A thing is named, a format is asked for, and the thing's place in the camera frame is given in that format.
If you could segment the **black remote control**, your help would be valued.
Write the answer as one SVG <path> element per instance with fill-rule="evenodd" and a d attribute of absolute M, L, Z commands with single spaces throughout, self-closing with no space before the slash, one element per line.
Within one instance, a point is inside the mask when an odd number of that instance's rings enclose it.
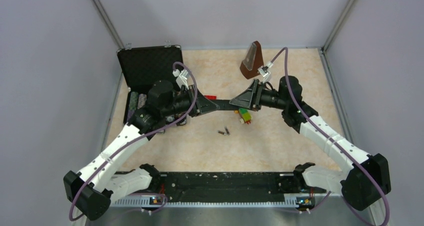
<path fill-rule="evenodd" d="M 218 107 L 217 110 L 220 111 L 236 111 L 239 109 L 238 106 L 230 104 L 230 100 L 212 100 Z"/>

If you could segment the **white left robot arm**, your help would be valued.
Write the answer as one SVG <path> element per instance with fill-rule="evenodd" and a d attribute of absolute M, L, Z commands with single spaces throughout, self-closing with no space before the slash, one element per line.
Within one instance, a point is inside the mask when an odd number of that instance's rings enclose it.
<path fill-rule="evenodd" d="M 156 169 L 142 165 L 129 173 L 117 170 L 157 133 L 176 125 L 187 116 L 196 117 L 219 110 L 214 101 L 201 94 L 195 84 L 183 85 L 176 93 L 169 81 L 157 81 L 122 131 L 95 159 L 78 172 L 63 178 L 71 202 L 71 222 L 99 219 L 115 201 L 136 191 L 155 192 L 160 187 Z"/>

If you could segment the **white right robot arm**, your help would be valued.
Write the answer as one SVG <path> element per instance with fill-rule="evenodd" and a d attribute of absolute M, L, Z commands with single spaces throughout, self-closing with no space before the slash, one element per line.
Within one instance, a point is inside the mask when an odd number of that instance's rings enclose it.
<path fill-rule="evenodd" d="M 302 98 L 303 88 L 295 76 L 282 77 L 278 90 L 255 79 L 230 105 L 252 111 L 266 106 L 282 110 L 284 122 L 314 142 L 340 168 L 330 170 L 313 163 L 300 165 L 293 178 L 296 190 L 319 187 L 342 195 L 356 210 L 364 210 L 391 191 L 389 164 L 381 154 L 371 155 L 333 130 Z"/>

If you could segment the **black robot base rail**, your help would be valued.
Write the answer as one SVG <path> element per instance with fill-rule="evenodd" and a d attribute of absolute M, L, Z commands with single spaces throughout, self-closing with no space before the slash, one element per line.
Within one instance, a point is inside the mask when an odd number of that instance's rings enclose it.
<path fill-rule="evenodd" d="M 308 211 L 326 190 L 307 186 L 292 172 L 165 172 L 153 177 L 147 189 L 112 203 L 150 211 L 164 207 L 293 208 Z"/>

